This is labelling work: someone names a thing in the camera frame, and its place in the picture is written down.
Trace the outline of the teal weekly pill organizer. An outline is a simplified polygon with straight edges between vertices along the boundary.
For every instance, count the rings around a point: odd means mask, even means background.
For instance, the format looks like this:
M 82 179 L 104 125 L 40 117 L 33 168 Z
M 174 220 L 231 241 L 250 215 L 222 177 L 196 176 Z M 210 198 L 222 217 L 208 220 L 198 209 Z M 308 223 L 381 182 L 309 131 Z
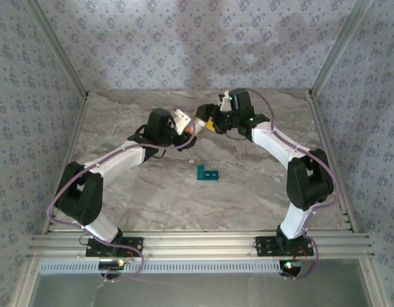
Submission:
M 218 181 L 218 170 L 207 170 L 203 164 L 197 165 L 196 179 L 199 181 Z

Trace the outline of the left controller board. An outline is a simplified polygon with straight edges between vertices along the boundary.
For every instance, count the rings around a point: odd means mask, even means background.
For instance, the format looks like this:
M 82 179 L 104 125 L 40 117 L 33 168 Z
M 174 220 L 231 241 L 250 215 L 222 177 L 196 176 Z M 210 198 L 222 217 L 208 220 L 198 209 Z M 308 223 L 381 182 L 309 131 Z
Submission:
M 98 263 L 98 270 L 100 271 L 120 271 L 125 267 L 123 260 L 102 259 Z

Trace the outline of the controller board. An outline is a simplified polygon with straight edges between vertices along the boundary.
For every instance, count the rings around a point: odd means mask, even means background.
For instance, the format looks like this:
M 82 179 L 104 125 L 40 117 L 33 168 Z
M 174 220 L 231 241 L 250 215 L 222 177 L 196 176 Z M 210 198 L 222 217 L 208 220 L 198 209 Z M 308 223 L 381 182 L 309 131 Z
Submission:
M 280 261 L 280 268 L 281 268 L 280 275 L 295 278 L 296 276 L 299 275 L 302 266 L 303 266 L 302 261 L 282 260 Z
M 98 270 L 100 271 L 120 271 L 125 267 L 123 260 L 102 259 L 98 263 Z

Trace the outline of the right controller board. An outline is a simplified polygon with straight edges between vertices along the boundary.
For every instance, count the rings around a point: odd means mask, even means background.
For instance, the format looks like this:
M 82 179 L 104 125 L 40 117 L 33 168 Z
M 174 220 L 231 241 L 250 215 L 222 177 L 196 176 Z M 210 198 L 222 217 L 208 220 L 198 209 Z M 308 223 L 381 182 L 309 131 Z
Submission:
M 280 275 L 295 278 L 296 276 L 299 275 L 302 266 L 303 266 L 302 261 L 282 260 L 280 261 L 280 268 L 281 268 Z

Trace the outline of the aluminium side rail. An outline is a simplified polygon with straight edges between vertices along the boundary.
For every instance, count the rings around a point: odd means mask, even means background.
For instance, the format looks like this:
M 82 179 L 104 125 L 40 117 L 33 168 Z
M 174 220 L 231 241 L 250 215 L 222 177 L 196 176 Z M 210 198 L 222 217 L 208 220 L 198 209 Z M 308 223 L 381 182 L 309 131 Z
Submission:
M 345 214 L 347 216 L 347 224 L 348 224 L 347 228 L 354 233 L 359 232 L 356 219 L 355 219 L 354 214 L 352 212 L 352 205 L 349 201 L 349 198 L 347 197 L 347 191 L 345 189 L 344 182 L 343 182 L 343 179 L 340 174 L 339 167 L 338 167 L 338 163 L 336 161 L 335 153 L 334 153 L 334 150 L 333 150 L 333 147 L 331 144 L 331 140 L 329 137 L 329 131 L 324 123 L 322 111 L 321 111 L 321 109 L 318 105 L 318 102 L 315 99 L 313 92 L 311 90 L 308 91 L 308 96 L 309 96 L 309 103 L 310 103 L 311 111 L 312 111 L 312 114 L 313 114 L 313 117 L 315 120 L 315 124 L 317 126 L 320 140 L 322 141 L 324 149 L 327 153 L 327 159 L 328 159 L 329 165 L 332 167 L 332 170 L 337 177 L 337 182 L 338 182 L 339 191 L 340 191 L 338 206 L 345 212 Z
M 68 142 L 68 147 L 66 151 L 66 157 L 63 161 L 62 167 L 61 167 L 61 173 L 59 175 L 58 181 L 56 182 L 53 198 L 51 202 L 49 203 L 49 206 L 47 207 L 45 211 L 45 222 L 42 227 L 42 231 L 40 232 L 41 235 L 47 235 L 51 231 L 51 226 L 53 224 L 65 224 L 69 228 L 76 228 L 76 224 L 73 222 L 68 222 L 68 221 L 56 221 L 56 215 L 58 213 L 58 210 L 54 208 L 54 201 L 56 200 L 56 197 L 58 195 L 58 187 L 61 183 L 61 178 L 63 176 L 63 171 L 66 168 L 67 164 L 72 161 L 72 157 L 75 152 L 75 147 L 77 144 L 77 140 L 79 139 L 81 127 L 83 124 L 84 116 L 86 114 L 86 110 L 88 107 L 88 96 L 89 92 L 87 91 L 82 100 L 81 100 L 81 106 L 79 108 L 79 112 L 77 115 L 77 119 L 74 123 L 74 128 L 72 130 L 72 134 L 70 135 L 70 139 Z

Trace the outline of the aluminium frame beam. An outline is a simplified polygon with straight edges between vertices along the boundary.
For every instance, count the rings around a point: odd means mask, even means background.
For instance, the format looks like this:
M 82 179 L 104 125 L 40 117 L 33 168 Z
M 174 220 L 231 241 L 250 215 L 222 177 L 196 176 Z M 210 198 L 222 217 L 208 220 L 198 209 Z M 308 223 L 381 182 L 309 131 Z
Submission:
M 272 232 L 254 230 L 145 230 L 125 232 L 143 238 L 147 260 L 250 260 L 256 258 L 255 239 Z M 370 237 L 348 230 L 321 230 L 309 233 L 320 259 L 372 258 Z M 38 259 L 82 260 L 86 239 L 80 232 L 55 231 L 31 238 L 26 256 Z

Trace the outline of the aluminium corner post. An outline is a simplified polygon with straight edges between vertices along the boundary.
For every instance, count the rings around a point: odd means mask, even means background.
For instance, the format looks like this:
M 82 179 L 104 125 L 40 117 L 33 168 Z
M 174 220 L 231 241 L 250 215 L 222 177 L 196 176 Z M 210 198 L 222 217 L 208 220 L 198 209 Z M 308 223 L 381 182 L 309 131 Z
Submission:
M 345 52 L 352 36 L 358 29 L 361 21 L 373 2 L 374 0 L 355 0 L 348 16 L 343 20 L 340 32 L 335 38 L 332 47 L 327 54 L 327 58 L 310 88 L 311 98 L 315 98 L 320 95 L 322 89 L 327 83 L 327 80 L 333 73 L 335 66 Z
M 75 92 L 82 98 L 87 97 L 87 91 L 80 80 L 80 77 L 74 68 L 72 62 L 69 60 L 66 50 L 63 48 L 61 41 L 51 26 L 44 10 L 42 9 L 38 0 L 23 0 L 32 18 L 36 22 L 38 29 L 42 32 L 46 42 L 49 44 L 53 55 L 55 56 L 60 67 L 67 75 Z

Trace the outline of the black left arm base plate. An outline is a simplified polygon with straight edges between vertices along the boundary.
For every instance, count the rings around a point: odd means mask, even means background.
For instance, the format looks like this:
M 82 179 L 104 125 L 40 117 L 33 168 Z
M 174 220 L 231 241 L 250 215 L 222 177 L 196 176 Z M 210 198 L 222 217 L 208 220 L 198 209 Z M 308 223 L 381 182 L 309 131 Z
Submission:
M 111 244 L 130 246 L 138 249 L 142 252 L 143 249 L 143 238 L 142 237 L 120 237 L 112 241 Z M 134 257 L 139 258 L 139 254 L 131 249 L 117 248 L 108 246 L 95 239 L 89 239 L 86 247 L 87 257 Z

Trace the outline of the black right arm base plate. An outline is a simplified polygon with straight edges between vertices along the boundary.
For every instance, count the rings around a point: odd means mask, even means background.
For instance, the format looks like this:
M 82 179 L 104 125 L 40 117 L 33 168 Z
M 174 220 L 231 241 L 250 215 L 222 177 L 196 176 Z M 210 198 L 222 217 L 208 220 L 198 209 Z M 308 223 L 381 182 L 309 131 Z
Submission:
M 253 246 L 257 256 L 313 256 L 313 244 L 310 239 L 300 236 L 292 240 L 283 240 L 277 236 L 255 237 Z

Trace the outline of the aluminium frame leg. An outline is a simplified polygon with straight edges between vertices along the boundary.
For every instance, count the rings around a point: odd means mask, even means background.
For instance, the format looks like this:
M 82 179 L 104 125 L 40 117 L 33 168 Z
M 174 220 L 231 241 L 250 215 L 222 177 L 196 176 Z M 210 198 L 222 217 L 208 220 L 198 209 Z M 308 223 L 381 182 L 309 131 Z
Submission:
M 363 279 L 373 307 L 391 307 L 386 285 L 375 259 L 365 256 L 359 260 Z
M 9 307 L 29 307 L 39 271 L 39 260 L 26 260 L 22 264 Z

